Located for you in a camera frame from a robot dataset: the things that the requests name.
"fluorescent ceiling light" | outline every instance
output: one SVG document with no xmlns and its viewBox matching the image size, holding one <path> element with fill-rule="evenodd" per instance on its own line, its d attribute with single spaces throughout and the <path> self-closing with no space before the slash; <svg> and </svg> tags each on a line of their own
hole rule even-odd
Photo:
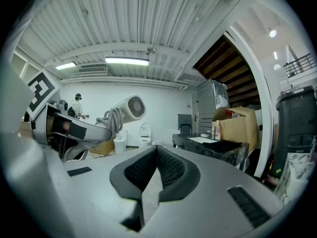
<svg viewBox="0 0 317 238">
<path fill-rule="evenodd" d="M 70 63 L 66 63 L 60 66 L 57 66 L 56 69 L 66 69 L 66 68 L 71 68 L 71 67 L 75 67 L 76 64 L 74 62 L 70 62 Z"/>
<path fill-rule="evenodd" d="M 269 36 L 271 38 L 275 37 L 275 35 L 276 35 L 276 31 L 275 30 L 270 31 Z"/>
<path fill-rule="evenodd" d="M 106 63 L 124 63 L 124 64 L 135 64 L 142 66 L 149 66 L 150 61 L 147 59 L 139 58 L 105 58 Z"/>
</svg>

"person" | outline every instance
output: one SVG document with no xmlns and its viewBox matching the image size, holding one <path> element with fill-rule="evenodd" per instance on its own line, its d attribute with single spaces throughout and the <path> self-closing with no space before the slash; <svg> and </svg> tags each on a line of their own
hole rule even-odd
<svg viewBox="0 0 317 238">
<path fill-rule="evenodd" d="M 81 94 L 78 93 L 75 96 L 75 100 L 73 100 L 70 104 L 70 106 L 73 108 L 73 110 L 76 113 L 76 118 L 79 119 L 79 117 L 81 117 L 82 119 L 85 119 L 85 117 L 83 116 L 83 107 L 81 106 L 81 104 L 79 103 L 79 101 L 81 100 Z"/>
</svg>

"black rubber pad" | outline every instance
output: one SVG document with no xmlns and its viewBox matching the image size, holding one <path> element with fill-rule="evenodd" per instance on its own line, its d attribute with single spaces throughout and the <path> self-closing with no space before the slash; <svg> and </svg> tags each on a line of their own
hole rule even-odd
<svg viewBox="0 0 317 238">
<path fill-rule="evenodd" d="M 67 172 L 68 172 L 70 177 L 73 177 L 73 176 L 77 176 L 77 175 L 80 175 L 80 174 L 83 174 L 83 173 L 86 173 L 89 171 L 92 171 L 92 169 L 89 167 L 84 167 L 84 168 L 69 170 Z"/>
<path fill-rule="evenodd" d="M 243 187 L 233 187 L 228 192 L 254 228 L 270 219 L 269 214 Z"/>
<path fill-rule="evenodd" d="M 80 139 L 84 139 L 86 135 L 86 130 L 87 128 L 79 126 L 72 122 L 70 124 L 68 134 Z"/>
</svg>

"staircase railing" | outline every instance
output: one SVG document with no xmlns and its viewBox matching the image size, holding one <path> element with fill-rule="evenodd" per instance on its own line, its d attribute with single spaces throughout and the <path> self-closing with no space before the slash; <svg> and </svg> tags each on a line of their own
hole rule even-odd
<svg viewBox="0 0 317 238">
<path fill-rule="evenodd" d="M 316 67 L 316 64 L 312 55 L 308 53 L 307 55 L 298 58 L 293 62 L 287 63 L 283 67 L 286 71 L 286 75 L 290 78 L 306 70 Z"/>
</svg>

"white arch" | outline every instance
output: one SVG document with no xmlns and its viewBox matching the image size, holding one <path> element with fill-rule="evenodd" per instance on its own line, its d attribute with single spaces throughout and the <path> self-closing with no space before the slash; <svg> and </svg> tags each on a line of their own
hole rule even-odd
<svg viewBox="0 0 317 238">
<path fill-rule="evenodd" d="M 273 110 L 272 110 L 272 101 L 269 94 L 269 89 L 261 68 L 261 65 L 254 55 L 252 49 L 246 43 L 246 41 L 241 37 L 241 35 L 231 26 L 228 30 L 228 33 L 224 33 L 225 36 L 232 42 L 232 44 L 239 50 L 243 58 L 246 60 L 254 79 L 257 83 L 261 107 L 262 107 L 262 117 L 263 117 L 263 136 L 262 136 L 262 145 L 260 158 L 257 165 L 257 169 L 254 173 L 254 176 L 261 177 L 264 168 L 266 166 L 267 160 L 269 158 L 272 146 L 273 138 Z"/>
</svg>

